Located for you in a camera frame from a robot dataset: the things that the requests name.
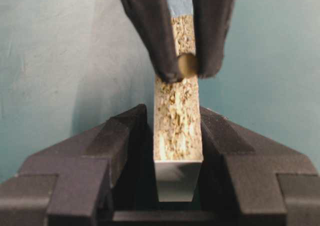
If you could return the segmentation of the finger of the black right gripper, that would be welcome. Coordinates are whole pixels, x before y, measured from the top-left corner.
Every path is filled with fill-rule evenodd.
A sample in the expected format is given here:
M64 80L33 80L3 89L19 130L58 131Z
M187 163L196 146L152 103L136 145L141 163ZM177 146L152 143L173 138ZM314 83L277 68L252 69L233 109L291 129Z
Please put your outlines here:
M214 77L221 69L235 0L192 0L199 78Z
M120 0L143 41L155 74L165 83L180 82L171 15L167 0Z

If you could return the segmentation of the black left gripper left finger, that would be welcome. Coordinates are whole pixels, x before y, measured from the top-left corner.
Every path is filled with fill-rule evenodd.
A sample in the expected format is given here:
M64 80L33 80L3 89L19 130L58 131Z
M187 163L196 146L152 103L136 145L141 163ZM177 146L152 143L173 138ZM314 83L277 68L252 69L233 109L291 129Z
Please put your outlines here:
M157 202L152 132L139 104L30 155L0 185L3 226L97 226Z

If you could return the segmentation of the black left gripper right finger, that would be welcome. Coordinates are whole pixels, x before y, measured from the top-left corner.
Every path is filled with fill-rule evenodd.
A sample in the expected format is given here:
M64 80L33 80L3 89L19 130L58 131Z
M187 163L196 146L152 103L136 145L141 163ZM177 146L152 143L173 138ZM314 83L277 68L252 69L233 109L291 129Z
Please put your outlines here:
M317 226L320 176L303 153L200 108L201 207L237 226Z

